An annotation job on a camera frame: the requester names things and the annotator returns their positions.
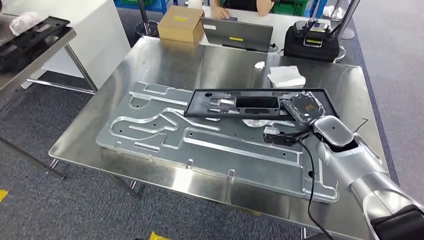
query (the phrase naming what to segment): person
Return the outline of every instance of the person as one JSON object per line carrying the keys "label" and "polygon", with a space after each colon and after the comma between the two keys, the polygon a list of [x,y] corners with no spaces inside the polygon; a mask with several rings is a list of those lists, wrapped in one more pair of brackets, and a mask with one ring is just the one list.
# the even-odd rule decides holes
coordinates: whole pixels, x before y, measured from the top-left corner
{"label": "person", "polygon": [[238,9],[257,12],[259,16],[266,16],[273,8],[271,0],[225,0],[220,6],[220,0],[210,0],[210,9],[216,19],[228,19],[230,13],[226,9]]}

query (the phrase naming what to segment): black bag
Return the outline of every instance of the black bag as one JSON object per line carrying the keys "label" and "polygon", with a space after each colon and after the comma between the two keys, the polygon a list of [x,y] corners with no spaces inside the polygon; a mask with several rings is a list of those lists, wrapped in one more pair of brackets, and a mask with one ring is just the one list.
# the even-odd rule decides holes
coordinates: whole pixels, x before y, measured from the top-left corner
{"label": "black bag", "polygon": [[339,55],[339,41],[336,38],[322,40],[321,47],[305,46],[304,40],[303,37],[295,37],[294,27],[289,27],[285,34],[284,56],[332,63]]}

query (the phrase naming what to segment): black tray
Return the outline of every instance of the black tray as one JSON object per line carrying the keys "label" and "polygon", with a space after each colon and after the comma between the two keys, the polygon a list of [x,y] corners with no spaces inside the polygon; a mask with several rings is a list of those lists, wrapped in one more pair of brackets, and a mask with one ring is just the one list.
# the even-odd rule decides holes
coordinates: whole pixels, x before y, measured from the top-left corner
{"label": "black tray", "polygon": [[326,115],[339,117],[323,88],[196,89],[184,117],[294,121],[281,100],[302,92],[312,92],[324,106]]}
{"label": "black tray", "polygon": [[47,50],[54,43],[54,37],[58,37],[69,23],[68,20],[49,16],[1,45],[0,71],[20,70],[27,62],[37,58]]}

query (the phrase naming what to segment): white tissue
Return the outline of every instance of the white tissue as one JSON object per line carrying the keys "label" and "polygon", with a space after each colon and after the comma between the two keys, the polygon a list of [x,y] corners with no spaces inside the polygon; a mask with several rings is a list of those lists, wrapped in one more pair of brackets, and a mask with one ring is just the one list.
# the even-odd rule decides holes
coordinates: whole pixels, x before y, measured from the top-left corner
{"label": "white tissue", "polygon": [[[322,11],[322,14],[326,17],[331,17],[331,14],[334,11],[334,6],[325,6],[324,10]],[[342,19],[343,18],[343,9],[339,7],[337,9],[337,12],[335,13],[336,19]]]}
{"label": "white tissue", "polygon": [[268,78],[275,88],[303,88],[306,83],[297,66],[272,66],[269,69]]}
{"label": "white tissue", "polygon": [[15,18],[9,25],[13,35],[19,36],[26,30],[34,27],[36,24],[41,22],[43,19],[36,12],[27,11],[22,15]]}

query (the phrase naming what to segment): metal table surface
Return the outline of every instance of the metal table surface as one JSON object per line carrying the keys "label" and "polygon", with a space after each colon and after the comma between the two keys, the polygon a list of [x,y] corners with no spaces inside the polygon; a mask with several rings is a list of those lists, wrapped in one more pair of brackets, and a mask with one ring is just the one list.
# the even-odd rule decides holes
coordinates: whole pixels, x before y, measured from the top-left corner
{"label": "metal table surface", "polygon": [[[265,61],[263,69],[255,64]],[[383,148],[363,71],[358,66],[309,61],[264,53],[219,48],[144,37],[113,72],[97,94],[50,149],[66,162],[168,188],[192,196],[249,209],[300,226],[316,228],[308,217],[306,199],[300,199],[222,178],[138,158],[97,145],[96,137],[134,82],[179,89],[270,88],[269,67],[296,65],[307,88],[325,88],[340,119],[356,129],[382,158]],[[364,217],[352,195],[338,185],[336,203],[312,203],[311,213],[335,236],[369,239]]]}

